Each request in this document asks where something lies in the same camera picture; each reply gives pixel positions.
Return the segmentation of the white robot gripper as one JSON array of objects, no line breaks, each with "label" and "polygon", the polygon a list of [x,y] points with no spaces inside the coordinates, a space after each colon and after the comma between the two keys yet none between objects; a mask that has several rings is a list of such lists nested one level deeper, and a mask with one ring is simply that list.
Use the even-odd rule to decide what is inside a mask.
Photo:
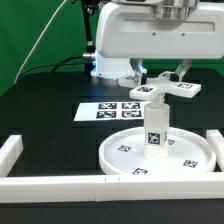
[{"label": "white robot gripper", "polygon": [[100,12],[96,49],[105,58],[131,59],[134,82],[147,73],[142,59],[183,59],[172,81],[181,82],[190,59],[224,57],[224,3],[201,2],[186,20],[157,19],[148,5],[110,2]]}]

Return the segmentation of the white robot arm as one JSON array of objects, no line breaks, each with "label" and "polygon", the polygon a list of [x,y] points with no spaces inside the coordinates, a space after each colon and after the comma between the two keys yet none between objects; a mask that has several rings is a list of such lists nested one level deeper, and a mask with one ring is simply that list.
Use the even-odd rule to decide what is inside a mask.
[{"label": "white robot arm", "polygon": [[99,14],[96,32],[97,80],[117,83],[142,73],[143,59],[224,57],[224,3],[200,0],[111,0]]}]

